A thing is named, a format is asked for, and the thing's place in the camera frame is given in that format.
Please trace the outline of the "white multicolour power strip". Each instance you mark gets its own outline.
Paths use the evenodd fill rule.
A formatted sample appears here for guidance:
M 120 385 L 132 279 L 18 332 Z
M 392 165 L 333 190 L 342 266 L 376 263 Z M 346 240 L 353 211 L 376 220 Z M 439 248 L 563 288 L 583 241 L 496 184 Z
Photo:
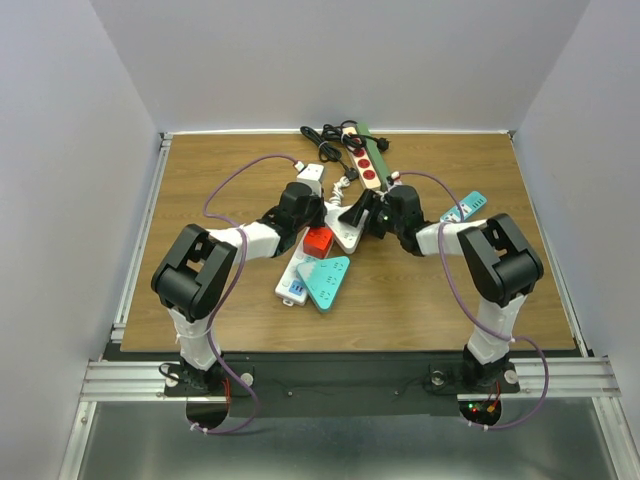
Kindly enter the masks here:
M 309 229 L 307 228 L 303 232 L 302 239 L 293 251 L 288 265 L 275 287 L 275 294 L 287 306 L 304 306 L 308 299 L 308 293 L 296 273 L 296 267 L 303 262 L 317 259 L 303 252 L 303 238 Z

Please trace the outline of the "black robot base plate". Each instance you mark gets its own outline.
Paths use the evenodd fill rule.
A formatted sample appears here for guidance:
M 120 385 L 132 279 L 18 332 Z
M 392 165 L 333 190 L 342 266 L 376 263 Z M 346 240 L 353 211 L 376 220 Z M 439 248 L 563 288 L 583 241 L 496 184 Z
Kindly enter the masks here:
M 199 373 L 185 361 L 159 370 L 167 397 L 193 418 L 458 416 L 460 399 L 520 390 L 514 364 L 476 367 L 461 352 L 227 352 Z

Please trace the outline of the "teal triangular power strip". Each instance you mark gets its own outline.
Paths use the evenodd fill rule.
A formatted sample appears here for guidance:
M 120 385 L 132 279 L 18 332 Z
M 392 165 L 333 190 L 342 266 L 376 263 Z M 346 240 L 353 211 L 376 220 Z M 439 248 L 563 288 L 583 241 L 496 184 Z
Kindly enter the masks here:
M 319 312 L 331 310 L 349 266 L 347 256 L 338 256 L 303 262 L 296 267 L 299 279 Z

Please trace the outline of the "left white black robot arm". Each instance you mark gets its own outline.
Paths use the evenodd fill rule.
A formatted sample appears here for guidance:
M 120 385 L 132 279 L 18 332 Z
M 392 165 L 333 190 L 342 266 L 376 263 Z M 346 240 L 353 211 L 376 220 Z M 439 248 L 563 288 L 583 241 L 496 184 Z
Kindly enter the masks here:
M 180 346 L 180 381 L 210 394 L 222 384 L 220 349 L 211 338 L 212 323 L 244 264 L 279 257 L 291 249 L 298 234 L 322 226 L 326 208 L 317 181 L 290 182 L 279 202 L 258 220 L 209 231 L 199 225 L 183 228 L 154 272 L 151 289 L 173 320 Z

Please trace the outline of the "red cube plug adapter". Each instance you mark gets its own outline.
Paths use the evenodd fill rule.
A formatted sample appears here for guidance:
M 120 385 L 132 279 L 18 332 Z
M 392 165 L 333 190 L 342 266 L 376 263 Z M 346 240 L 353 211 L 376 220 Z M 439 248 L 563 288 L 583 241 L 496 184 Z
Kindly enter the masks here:
M 303 238 L 303 252 L 317 259 L 325 259 L 334 242 L 333 232 L 330 228 L 312 227 Z

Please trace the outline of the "white triangular power strip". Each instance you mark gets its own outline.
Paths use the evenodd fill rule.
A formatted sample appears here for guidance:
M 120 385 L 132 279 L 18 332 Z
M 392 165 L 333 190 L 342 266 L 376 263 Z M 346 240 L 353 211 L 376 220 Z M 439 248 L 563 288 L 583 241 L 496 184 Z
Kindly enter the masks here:
M 337 206 L 326 202 L 325 207 L 327 210 L 325 215 L 325 225 L 332 231 L 334 242 L 340 246 L 345 254 L 353 254 L 364 232 L 364 225 L 368 216 L 368 211 L 364 211 L 356 226 L 351 226 L 350 224 L 339 220 L 339 217 L 348 211 L 350 206 Z

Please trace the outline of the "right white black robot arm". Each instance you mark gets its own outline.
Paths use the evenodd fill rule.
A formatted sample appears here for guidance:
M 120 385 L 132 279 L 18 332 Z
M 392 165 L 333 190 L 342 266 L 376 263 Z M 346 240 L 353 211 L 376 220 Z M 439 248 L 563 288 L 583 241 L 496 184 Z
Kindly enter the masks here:
M 508 363 L 513 328 L 527 296 L 544 275 L 539 255 L 507 214 L 476 222 L 430 222 L 424 219 L 417 191 L 408 185 L 384 195 L 365 191 L 338 221 L 378 238 L 392 233 L 414 256 L 437 255 L 447 282 L 474 331 L 463 350 L 460 378 L 472 390 L 497 381 Z M 447 264 L 462 256 L 480 295 L 472 314 L 454 285 Z

